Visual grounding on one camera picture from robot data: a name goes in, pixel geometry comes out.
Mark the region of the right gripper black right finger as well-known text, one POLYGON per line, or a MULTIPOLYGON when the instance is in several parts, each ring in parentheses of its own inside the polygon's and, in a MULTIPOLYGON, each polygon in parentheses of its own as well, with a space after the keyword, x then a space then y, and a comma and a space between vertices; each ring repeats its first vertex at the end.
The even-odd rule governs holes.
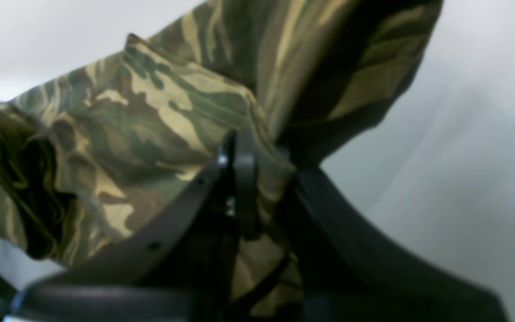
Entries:
POLYGON ((280 225, 299 258, 305 322, 507 322, 498 297, 390 240, 316 161, 289 153, 296 174, 280 225))

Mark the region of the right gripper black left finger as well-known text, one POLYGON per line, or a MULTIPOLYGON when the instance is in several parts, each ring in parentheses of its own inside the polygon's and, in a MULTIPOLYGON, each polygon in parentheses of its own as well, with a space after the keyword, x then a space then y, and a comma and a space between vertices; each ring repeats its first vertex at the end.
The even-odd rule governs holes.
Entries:
POLYGON ((222 322, 240 238, 258 237, 250 130, 228 133, 132 237, 18 293, 11 322, 222 322))

